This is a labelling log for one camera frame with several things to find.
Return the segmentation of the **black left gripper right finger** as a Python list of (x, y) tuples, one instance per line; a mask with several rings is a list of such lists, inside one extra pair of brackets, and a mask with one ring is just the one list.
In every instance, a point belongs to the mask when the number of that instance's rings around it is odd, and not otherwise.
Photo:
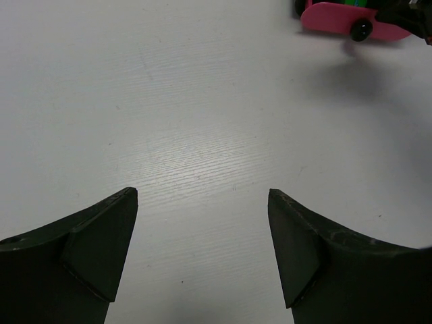
[(268, 218), (286, 307), (295, 323), (430, 323), (431, 249), (371, 238), (283, 193)]

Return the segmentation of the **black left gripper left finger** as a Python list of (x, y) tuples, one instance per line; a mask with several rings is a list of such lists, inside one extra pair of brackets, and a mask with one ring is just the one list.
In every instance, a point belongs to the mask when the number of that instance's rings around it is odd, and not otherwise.
[(1, 241), (2, 323), (104, 323), (122, 278), (138, 191)]

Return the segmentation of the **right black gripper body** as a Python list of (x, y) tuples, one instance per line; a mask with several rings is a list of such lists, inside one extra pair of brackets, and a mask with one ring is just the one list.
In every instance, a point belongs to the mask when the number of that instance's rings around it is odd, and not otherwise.
[(431, 44), (431, 1), (372, 1), (375, 10), (366, 23), (366, 37), (400, 41), (414, 35)]

